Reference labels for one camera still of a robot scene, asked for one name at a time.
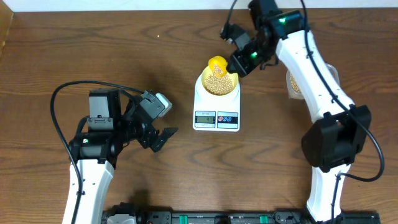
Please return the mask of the yellow measuring scoop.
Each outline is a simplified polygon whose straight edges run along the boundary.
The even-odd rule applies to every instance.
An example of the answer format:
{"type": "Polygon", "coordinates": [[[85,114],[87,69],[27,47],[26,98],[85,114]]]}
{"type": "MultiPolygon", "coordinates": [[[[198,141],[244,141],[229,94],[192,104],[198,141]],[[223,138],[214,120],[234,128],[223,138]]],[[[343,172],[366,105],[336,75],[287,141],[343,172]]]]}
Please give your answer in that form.
{"type": "Polygon", "coordinates": [[[209,59],[208,66],[210,70],[215,74],[218,78],[223,78],[227,74],[227,67],[228,63],[226,59],[221,56],[215,56],[209,59]]]}

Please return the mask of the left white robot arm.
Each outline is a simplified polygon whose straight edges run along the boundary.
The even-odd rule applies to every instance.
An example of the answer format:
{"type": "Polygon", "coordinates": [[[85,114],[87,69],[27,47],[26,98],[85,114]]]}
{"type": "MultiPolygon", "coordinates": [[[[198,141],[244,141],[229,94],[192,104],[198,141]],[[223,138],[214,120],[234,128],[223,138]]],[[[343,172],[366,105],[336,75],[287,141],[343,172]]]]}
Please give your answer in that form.
{"type": "Polygon", "coordinates": [[[104,201],[113,178],[119,154],[131,141],[158,152],[177,128],[159,131],[152,123],[172,107],[161,93],[145,91],[126,96],[124,90],[99,88],[89,94],[90,113],[78,124],[68,148],[72,155],[70,188],[64,223],[101,223],[104,201]]]}

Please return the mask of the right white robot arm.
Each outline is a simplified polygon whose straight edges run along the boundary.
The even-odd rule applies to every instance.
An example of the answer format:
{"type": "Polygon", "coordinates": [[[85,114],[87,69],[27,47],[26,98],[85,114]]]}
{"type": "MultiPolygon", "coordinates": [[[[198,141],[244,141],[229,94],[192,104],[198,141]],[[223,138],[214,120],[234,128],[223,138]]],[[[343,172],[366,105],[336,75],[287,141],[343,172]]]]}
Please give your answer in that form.
{"type": "Polygon", "coordinates": [[[367,106],[356,106],[334,79],[317,49],[306,11],[283,12],[275,1],[251,1],[248,8],[255,37],[229,22],[221,31],[221,38],[236,46],[226,69],[245,77],[255,68],[268,66],[271,58],[287,67],[312,120],[301,140],[304,156],[312,167],[306,203],[309,220],[342,221],[343,182],[363,149],[371,112],[367,106]]]}

